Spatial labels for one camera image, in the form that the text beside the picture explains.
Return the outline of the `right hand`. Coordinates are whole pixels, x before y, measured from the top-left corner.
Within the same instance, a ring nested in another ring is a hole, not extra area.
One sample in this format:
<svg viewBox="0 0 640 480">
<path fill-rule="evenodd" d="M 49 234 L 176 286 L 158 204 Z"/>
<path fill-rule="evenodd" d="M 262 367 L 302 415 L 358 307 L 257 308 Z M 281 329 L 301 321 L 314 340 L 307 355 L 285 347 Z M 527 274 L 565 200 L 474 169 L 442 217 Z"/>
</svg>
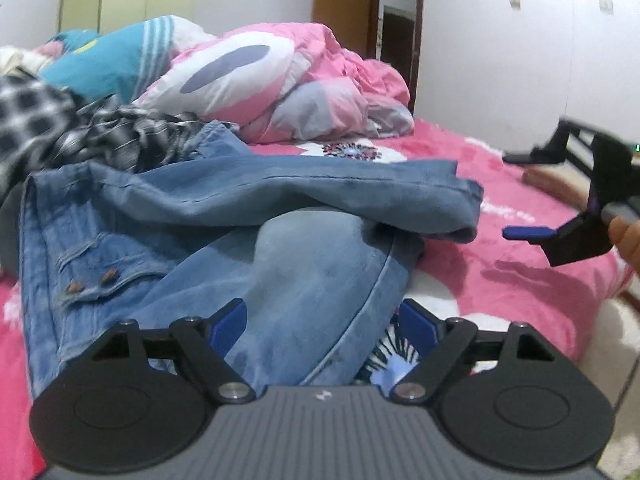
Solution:
<svg viewBox="0 0 640 480">
<path fill-rule="evenodd" d="M 640 221 L 630 223 L 616 217 L 608 225 L 608 237 L 634 273 L 640 274 Z"/>
</svg>

